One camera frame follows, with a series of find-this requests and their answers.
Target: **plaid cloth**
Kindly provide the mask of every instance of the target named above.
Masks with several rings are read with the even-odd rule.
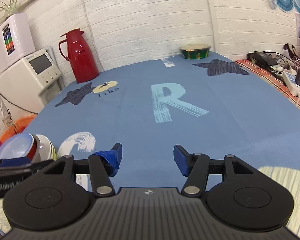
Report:
[[[289,89],[283,84],[283,82],[276,79],[268,71],[266,71],[263,68],[258,67],[257,65],[252,64],[247,59],[239,59],[239,60],[236,60],[235,62],[238,63],[239,65],[247,68],[252,73],[256,74],[258,77],[262,78],[268,84],[272,85],[278,91],[280,91],[290,102],[292,102],[294,105],[296,104],[298,97],[295,97],[292,94],[290,94]],[[297,107],[300,110],[300,101],[299,101]]]

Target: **red pitcher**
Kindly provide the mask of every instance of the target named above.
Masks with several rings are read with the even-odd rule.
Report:
[[[93,59],[92,52],[89,45],[82,37],[84,31],[80,29],[74,29],[62,36],[66,36],[66,39],[59,42],[59,50],[61,55],[70,61],[75,79],[78,83],[89,81],[99,75],[96,63]],[[68,57],[63,55],[60,44],[67,42],[68,44]]]

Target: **pink handle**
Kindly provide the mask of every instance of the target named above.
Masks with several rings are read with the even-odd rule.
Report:
[[[59,42],[59,51],[60,51],[62,57],[64,57],[67,61],[69,61],[68,57],[66,57],[65,55],[63,55],[63,53],[62,53],[62,51],[61,51],[61,47],[60,47],[60,44],[63,43],[63,42],[66,42],[66,41],[67,41],[67,40],[65,39],[65,40]]]

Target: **metal bolt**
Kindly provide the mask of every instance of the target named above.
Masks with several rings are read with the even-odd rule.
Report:
[[[187,194],[197,194],[199,193],[200,189],[196,186],[188,186],[185,187],[183,191],[186,192]]]
[[[112,188],[108,187],[108,186],[101,186],[97,188],[97,193],[105,195],[105,194],[109,194],[112,192]]]

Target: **power strip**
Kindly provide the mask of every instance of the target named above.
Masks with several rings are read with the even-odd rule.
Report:
[[[290,93],[295,97],[297,97],[298,95],[300,96],[300,86],[296,84],[296,76],[284,70],[282,72],[282,77]]]

